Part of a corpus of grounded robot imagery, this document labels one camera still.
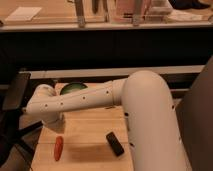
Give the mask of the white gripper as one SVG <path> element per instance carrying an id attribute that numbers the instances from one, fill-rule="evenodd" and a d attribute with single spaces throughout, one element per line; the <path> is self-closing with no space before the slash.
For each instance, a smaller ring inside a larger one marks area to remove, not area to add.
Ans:
<path id="1" fill-rule="evenodd" d="M 54 114 L 43 119 L 44 125 L 50 130 L 63 130 L 65 125 L 64 115 Z"/>

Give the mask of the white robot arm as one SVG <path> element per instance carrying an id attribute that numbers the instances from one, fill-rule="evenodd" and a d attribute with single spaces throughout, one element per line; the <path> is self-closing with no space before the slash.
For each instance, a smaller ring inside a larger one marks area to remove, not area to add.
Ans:
<path id="1" fill-rule="evenodd" d="M 36 87 L 26 113 L 45 122 L 62 112 L 120 106 L 128 116 L 134 171 L 187 171 L 182 138 L 170 89 L 153 71 L 141 70 L 65 95 Z"/>

